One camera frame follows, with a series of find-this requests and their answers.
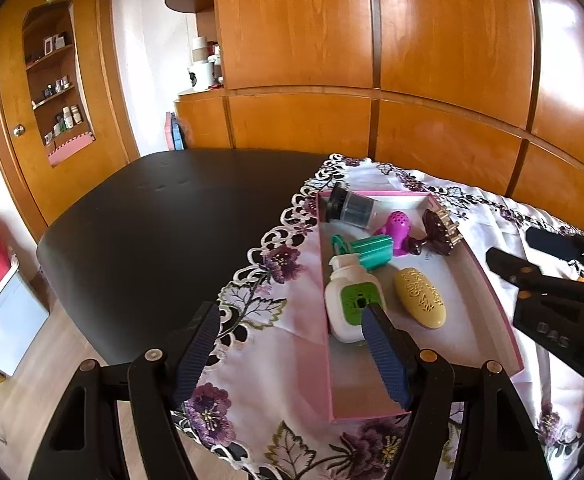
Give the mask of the wooden wall cabinet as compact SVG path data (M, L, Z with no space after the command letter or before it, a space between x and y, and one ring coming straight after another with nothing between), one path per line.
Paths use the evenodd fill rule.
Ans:
M165 0L220 51L191 148L367 156L584 229L584 3Z

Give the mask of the white green plug-in device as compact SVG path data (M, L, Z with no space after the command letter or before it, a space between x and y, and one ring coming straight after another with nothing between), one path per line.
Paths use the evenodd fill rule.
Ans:
M343 344L363 341L362 312L369 304L386 309L379 280L360 264L357 254L333 256L329 283L324 289L331 334Z

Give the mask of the green ribbed plastic holder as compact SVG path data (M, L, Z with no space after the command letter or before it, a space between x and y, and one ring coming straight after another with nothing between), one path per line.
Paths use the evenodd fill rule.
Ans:
M355 254L367 271L379 269L393 258L393 239L384 234L373 235L360 240L345 240L339 234L331 236L335 256Z

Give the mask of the magenta perforated plastic cap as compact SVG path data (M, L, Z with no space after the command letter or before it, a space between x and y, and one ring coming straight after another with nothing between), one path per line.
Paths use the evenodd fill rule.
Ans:
M410 235L410 229L409 217L403 211L396 210L387 217L383 226L377 229L374 235L386 235L392 238L394 257L418 256L422 252L426 239L417 240Z

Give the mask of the pink white shallow box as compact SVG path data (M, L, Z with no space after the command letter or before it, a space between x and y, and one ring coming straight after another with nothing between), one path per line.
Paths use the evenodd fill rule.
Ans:
M454 364L499 362L509 376L523 358L504 307L465 240L452 237L447 255L427 243L442 206L424 192L363 190L372 204L363 226L346 220L320 223L320 247L328 315L328 399L335 422L403 413L387 393L361 331L361 312L381 300L393 325L422 349Z

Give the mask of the white floral embroidered tablecloth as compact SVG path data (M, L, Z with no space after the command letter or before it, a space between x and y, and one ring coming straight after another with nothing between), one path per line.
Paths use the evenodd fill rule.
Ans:
M252 479L584 479L584 232L333 154L219 290L178 430Z

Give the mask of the pink blue item by cabinet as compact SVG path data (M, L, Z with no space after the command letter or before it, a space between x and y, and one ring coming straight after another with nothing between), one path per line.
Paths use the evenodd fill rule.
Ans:
M187 148L178 119L173 112L166 113L165 136L169 151L184 151Z

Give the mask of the clear jar black lid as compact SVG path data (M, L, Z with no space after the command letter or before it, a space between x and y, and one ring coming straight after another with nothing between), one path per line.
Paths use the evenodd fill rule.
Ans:
M336 182L325 205L325 220L342 221L350 226L367 229L374 214L374 206L373 198L349 192Z

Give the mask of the wooden shelf door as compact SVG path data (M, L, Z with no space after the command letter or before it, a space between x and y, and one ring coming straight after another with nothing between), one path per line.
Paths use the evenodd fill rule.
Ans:
M31 236L138 156L112 0L5 0L0 170Z

